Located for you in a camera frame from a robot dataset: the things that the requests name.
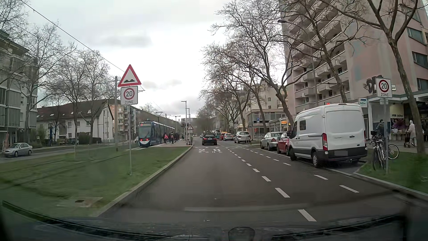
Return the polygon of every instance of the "black car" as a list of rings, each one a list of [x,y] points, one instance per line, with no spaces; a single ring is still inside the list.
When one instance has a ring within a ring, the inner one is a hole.
[[[215,137],[215,135],[204,134],[204,136],[202,137],[202,145],[205,145],[205,144],[217,145],[217,138]]]

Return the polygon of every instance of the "asphalt road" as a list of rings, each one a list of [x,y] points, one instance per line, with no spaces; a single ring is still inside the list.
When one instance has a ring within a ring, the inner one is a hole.
[[[233,142],[194,148],[137,197],[103,217],[123,222],[331,222],[408,210],[400,195],[344,174]],[[427,217],[413,208],[414,218]]]

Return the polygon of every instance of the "license plate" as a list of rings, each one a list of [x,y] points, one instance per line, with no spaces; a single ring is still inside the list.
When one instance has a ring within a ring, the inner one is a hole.
[[[335,156],[347,156],[348,151],[334,151]]]

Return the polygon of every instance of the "blue tram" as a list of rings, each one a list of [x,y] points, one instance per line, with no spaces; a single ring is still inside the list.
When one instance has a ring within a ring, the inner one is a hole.
[[[175,128],[158,123],[156,121],[142,121],[139,124],[138,144],[141,147],[149,147],[163,143],[163,134],[171,132],[175,133]]]

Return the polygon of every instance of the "speed limit sign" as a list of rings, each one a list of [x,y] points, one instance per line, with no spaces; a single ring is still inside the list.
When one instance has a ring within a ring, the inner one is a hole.
[[[121,105],[138,104],[138,86],[123,87],[120,89],[120,93]]]
[[[391,80],[388,78],[376,78],[376,94],[381,98],[392,98]]]

